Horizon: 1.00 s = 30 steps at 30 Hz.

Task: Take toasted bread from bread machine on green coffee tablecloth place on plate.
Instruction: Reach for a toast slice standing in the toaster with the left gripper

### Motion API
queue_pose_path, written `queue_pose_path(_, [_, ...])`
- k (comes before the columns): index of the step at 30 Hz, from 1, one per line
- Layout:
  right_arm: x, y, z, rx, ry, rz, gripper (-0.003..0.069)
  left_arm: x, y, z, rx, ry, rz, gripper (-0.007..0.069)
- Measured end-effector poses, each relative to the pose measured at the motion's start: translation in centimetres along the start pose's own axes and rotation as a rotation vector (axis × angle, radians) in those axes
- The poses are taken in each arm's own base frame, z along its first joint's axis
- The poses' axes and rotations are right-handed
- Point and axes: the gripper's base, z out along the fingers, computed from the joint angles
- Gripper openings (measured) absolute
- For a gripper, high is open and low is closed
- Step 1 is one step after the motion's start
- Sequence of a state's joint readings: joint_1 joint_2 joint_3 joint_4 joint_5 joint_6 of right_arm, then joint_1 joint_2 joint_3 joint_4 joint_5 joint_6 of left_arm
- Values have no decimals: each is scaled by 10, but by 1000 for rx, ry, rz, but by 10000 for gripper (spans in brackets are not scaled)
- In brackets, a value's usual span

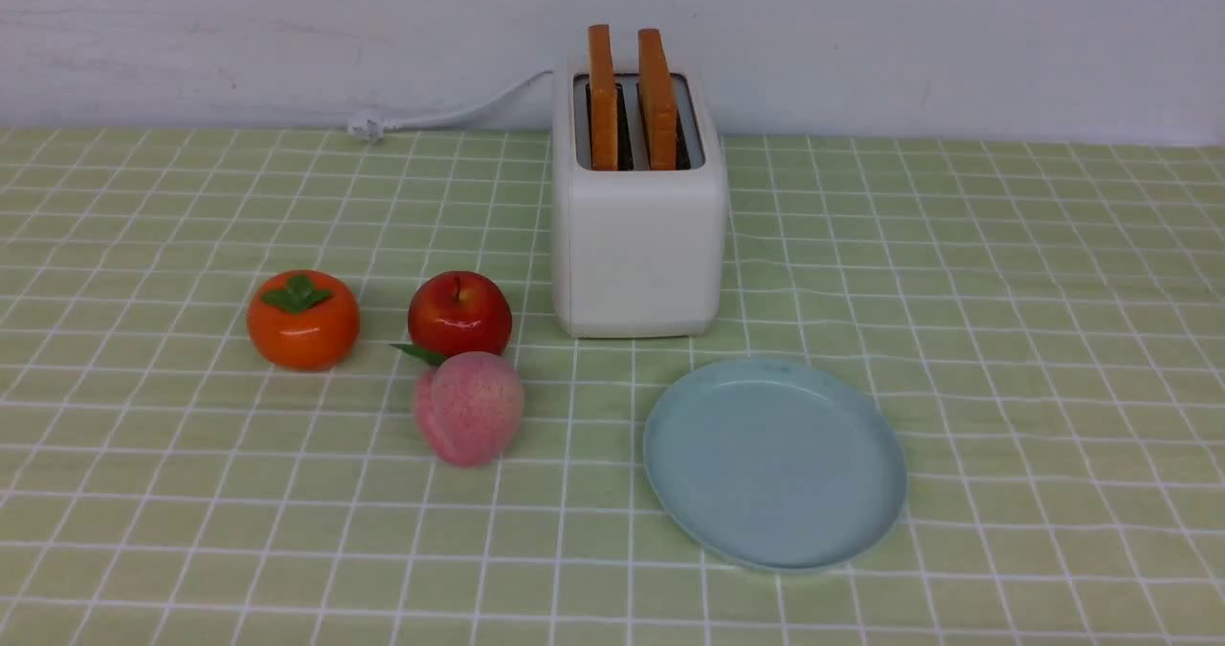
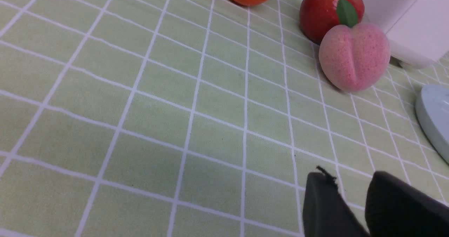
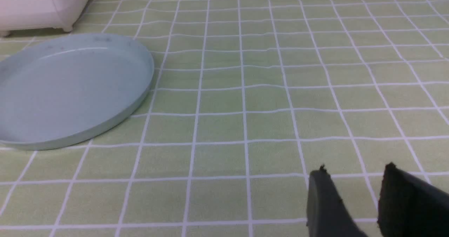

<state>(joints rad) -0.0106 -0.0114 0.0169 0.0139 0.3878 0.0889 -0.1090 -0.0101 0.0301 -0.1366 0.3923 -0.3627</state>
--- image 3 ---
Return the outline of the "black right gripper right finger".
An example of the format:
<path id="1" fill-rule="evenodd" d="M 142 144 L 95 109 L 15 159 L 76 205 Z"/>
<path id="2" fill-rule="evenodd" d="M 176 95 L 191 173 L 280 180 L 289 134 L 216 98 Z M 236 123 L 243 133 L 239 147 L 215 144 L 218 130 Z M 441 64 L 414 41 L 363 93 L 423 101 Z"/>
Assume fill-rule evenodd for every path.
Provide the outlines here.
<path id="1" fill-rule="evenodd" d="M 377 224 L 384 237 L 447 237 L 449 196 L 396 167 L 385 166 Z"/>

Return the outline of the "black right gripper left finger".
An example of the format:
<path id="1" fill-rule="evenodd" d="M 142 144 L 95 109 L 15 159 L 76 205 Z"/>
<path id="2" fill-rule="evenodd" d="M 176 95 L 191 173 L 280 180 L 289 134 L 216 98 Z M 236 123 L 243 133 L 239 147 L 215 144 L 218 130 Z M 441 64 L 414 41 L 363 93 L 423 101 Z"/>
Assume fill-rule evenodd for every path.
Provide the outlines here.
<path id="1" fill-rule="evenodd" d="M 324 165 L 310 172 L 307 227 L 310 237 L 366 237 L 348 213 Z"/>

